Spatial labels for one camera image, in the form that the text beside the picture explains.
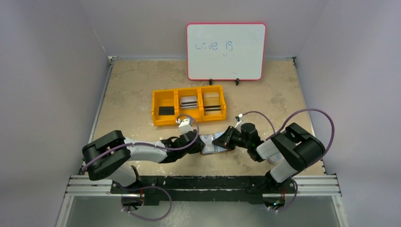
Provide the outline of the yellow three-compartment plastic bin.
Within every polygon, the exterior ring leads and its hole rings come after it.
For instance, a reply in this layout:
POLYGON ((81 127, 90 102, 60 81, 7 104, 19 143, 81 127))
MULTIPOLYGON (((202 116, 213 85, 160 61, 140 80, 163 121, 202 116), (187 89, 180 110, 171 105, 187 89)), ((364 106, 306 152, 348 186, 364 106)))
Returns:
POLYGON ((226 119, 227 105, 222 86, 154 90, 151 112, 155 126, 173 125, 182 114, 211 122, 226 119))

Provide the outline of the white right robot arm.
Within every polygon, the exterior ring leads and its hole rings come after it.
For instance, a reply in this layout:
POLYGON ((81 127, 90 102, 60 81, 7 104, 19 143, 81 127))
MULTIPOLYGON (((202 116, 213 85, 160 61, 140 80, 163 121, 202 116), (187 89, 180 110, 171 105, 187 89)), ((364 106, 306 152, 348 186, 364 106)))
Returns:
POLYGON ((296 123, 265 141, 261 140, 253 123, 242 124, 240 130, 229 126, 212 144, 228 150, 245 148, 257 162, 281 154, 283 160, 265 174, 265 185, 270 192, 278 192, 285 180, 313 165, 325 153, 324 145, 296 123))

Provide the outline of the small clear plastic cup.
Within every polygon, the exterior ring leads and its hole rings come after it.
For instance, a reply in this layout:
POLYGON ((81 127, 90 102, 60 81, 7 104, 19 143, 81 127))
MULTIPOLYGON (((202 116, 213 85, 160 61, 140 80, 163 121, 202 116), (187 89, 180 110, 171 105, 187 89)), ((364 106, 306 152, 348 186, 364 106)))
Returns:
POLYGON ((267 161, 272 165, 276 165, 277 163, 279 163, 281 161, 281 155, 276 154, 274 156, 271 156, 267 159, 267 161))

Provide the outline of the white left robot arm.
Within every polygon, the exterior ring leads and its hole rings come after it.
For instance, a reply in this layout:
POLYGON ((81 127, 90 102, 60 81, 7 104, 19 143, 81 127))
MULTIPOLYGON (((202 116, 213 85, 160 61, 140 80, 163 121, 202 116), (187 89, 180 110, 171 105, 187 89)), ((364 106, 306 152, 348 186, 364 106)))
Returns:
POLYGON ((173 163, 187 154, 200 153, 204 147, 196 130, 157 142, 132 140, 120 130, 114 130, 83 147, 82 171, 92 181, 110 179, 128 193, 136 193, 141 180, 137 169, 128 165, 128 161, 173 163))

